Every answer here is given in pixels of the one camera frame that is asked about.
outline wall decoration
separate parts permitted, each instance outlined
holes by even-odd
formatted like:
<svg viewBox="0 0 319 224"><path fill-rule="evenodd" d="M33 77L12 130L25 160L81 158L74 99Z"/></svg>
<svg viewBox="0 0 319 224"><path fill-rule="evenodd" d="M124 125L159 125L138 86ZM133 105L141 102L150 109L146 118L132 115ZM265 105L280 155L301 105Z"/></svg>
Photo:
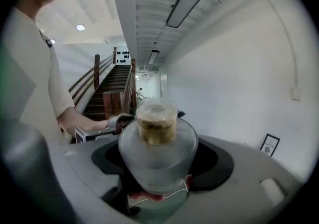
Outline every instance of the wall decoration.
<svg viewBox="0 0 319 224"><path fill-rule="evenodd" d="M265 152L268 156L272 156L277 148L280 139L273 135L266 135L265 141L261 146L260 150Z"/></svg>
<svg viewBox="0 0 319 224"><path fill-rule="evenodd" d="M128 50L125 50L125 47L118 47L116 50L116 61L117 66L120 65L129 65L131 63L131 57L129 56Z"/></svg>

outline wall outlet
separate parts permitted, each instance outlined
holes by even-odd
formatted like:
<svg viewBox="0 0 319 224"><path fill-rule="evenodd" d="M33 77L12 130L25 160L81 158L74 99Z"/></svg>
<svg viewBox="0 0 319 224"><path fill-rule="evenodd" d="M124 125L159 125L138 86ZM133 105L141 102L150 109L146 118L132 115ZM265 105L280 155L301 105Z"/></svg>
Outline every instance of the wall outlet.
<svg viewBox="0 0 319 224"><path fill-rule="evenodd" d="M300 87L293 87L293 100L299 100L301 99L302 89Z"/></svg>

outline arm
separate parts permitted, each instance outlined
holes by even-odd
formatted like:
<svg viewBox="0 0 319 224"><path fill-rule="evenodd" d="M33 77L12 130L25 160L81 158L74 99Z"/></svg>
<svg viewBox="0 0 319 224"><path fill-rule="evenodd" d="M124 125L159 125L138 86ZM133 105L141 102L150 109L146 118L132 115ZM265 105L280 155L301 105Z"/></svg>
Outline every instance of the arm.
<svg viewBox="0 0 319 224"><path fill-rule="evenodd" d="M74 103L69 91L65 88L59 62L56 58L54 48L51 51L51 72L49 78L49 95L55 117L61 127L70 135L75 137L75 127L83 129L100 129L105 128L107 121L93 121L80 114L74 109Z"/></svg>
<svg viewBox="0 0 319 224"><path fill-rule="evenodd" d="M79 126L83 129L101 129L107 125L107 120L94 121L80 114L73 107L67 108L58 118L57 121L61 127L70 135L75 137L75 127Z"/></svg>

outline brown liquid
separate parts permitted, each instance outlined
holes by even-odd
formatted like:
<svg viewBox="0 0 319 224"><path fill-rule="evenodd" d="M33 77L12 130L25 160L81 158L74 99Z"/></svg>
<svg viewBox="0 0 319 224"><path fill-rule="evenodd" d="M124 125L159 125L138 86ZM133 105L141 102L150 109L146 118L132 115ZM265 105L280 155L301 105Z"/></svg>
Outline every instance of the brown liquid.
<svg viewBox="0 0 319 224"><path fill-rule="evenodd" d="M149 121L138 118L141 138L152 145L165 144L176 137L176 119Z"/></svg>

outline white wire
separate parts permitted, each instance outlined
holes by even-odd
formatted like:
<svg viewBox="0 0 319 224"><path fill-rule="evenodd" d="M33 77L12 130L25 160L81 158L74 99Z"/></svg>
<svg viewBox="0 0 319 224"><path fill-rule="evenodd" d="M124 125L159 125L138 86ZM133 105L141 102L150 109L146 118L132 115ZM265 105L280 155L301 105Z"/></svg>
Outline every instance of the white wire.
<svg viewBox="0 0 319 224"><path fill-rule="evenodd" d="M184 182L184 184L185 184L185 187L186 187L186 190L187 190L187 192L188 192L188 188L187 188L187 185L186 185L185 181L183 181L183 182Z"/></svg>
<svg viewBox="0 0 319 224"><path fill-rule="evenodd" d="M182 191L182 190L187 190L187 192L188 192L187 185L186 185L185 181L183 181L183 182L184 182L184 184L185 184L186 189L178 190L178 191L174 192L173 194L169 195L168 197L164 197L164 199L169 198L169 197L171 197L172 195L174 195L174 194L176 194L177 192L180 192L180 191ZM146 201L146 200L148 200L148 198L143 199L143 200L141 200L141 201L138 201L137 203L130 204L129 206L137 205L137 204L139 204L140 202L143 202L143 201Z"/></svg>
<svg viewBox="0 0 319 224"><path fill-rule="evenodd" d="M180 191L182 191L182 190L187 190L187 189L178 190L178 191L174 192L173 194L169 195L168 197L165 197L165 199L171 197L172 195L174 195L174 194L176 194L177 192L180 192Z"/></svg>
<svg viewBox="0 0 319 224"><path fill-rule="evenodd" d="M146 198L146 199L143 199L143 200L141 200L141 201L138 201L137 203L134 203L134 204L130 204L129 206L137 205L138 203L140 203L140 202L143 202L143 201L146 201L146 200L148 200L148 198Z"/></svg>

